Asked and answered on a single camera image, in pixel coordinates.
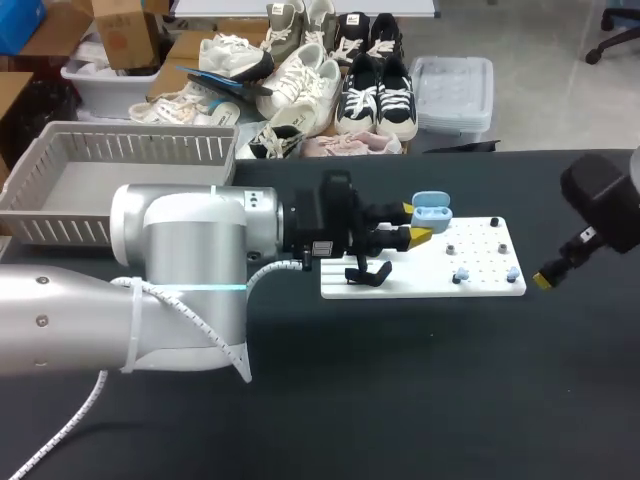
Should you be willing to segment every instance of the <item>white coiled cable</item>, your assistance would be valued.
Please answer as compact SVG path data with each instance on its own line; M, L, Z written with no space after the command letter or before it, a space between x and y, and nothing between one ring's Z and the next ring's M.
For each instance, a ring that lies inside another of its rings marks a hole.
M249 296L253 291L256 283L263 278L266 274L275 272L276 270L302 270L302 264L297 261L291 260L283 260L279 262L270 263L260 270L258 270L251 279L247 282L247 301L249 301ZM131 287L134 279L128 277L120 277L111 281L114 285L119 285L123 287ZM179 299L175 298L170 293L165 292L159 287L148 283L148 282L140 282L142 285L142 291L148 293L149 295L153 295L158 300L166 303L175 311L180 313L181 315L188 318L194 325L196 325L212 342L215 346L220 348L224 352L224 354L229 358L234 367L238 370L242 379L245 382L251 381L251 371L248 367L248 362L244 361L244 355L238 356L234 353L233 350L229 347L229 345L218 335L213 328L211 328L206 322L202 320L193 310L187 307L183 302ZM37 465L37 463L44 458L44 456L49 453L53 448L62 441L64 437L66 437L71 430L73 430L80 420L84 418L84 416L89 412L91 407L98 396L102 392L104 385L107 381L108 372L106 370L101 370L98 374L98 380L96 381L93 390L89 394L89 397L82 404L80 409L75 413L71 420L69 420L62 429L56 433L51 440L44 444L44 446L36 452L34 456L32 456L22 467L18 469L16 473L14 473L9 480L20 480L22 479L29 471Z

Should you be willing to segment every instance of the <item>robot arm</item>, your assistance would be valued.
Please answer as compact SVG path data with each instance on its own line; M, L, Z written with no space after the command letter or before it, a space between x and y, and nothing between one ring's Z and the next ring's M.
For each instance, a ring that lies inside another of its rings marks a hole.
M560 258L533 277L542 289L558 286L602 247L624 254L640 243L640 149L631 158L631 175L600 155L578 159L560 179L562 194L587 227L560 248Z
M116 259L188 306L235 356L246 351L246 264L290 253L302 269L316 258L364 259L351 282L380 285L391 265L367 272L366 256L430 238L400 202L362 205L345 172L283 205L269 188L129 185L111 212ZM39 266L0 268L0 374L68 369L193 371L231 364L184 315L140 288Z

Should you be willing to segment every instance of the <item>black table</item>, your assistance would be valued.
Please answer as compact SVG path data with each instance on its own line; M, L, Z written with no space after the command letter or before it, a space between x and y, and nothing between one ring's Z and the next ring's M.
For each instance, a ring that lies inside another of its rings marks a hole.
M626 168L631 152L605 152ZM451 194L507 219L529 279L583 223L559 175L580 152L297 161L237 184L312 187L348 168L365 199ZM15 244L4 261L111 279L108 255ZM524 297L325 301L318 272L279 272L249 309L254 381L232 369L112 374L36 479L622 479L640 472L640 252L601 252ZM0 380L0 478L85 400L95 374Z

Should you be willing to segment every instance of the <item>blue box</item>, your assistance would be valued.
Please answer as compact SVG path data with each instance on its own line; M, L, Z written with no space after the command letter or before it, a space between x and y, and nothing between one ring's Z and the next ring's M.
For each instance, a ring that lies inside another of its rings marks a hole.
M0 0L0 54L20 53L46 14L42 0Z

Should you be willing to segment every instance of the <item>white pegboard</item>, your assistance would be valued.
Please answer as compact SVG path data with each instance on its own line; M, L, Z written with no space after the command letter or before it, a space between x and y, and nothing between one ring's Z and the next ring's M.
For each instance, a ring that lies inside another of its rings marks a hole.
M520 263L503 218L497 227L492 217L453 218L447 230L408 252L384 250L380 257L370 259L369 271L376 272L387 260L393 271L382 284L374 288L347 284L344 269L356 267L354 257L322 260L320 291L327 299L376 298L438 298L438 297L506 297L524 295L527 289ZM499 253L501 244L507 253ZM455 254L446 253L447 245ZM469 279L453 283L459 267L469 271ZM511 267L520 270L515 283L507 282Z

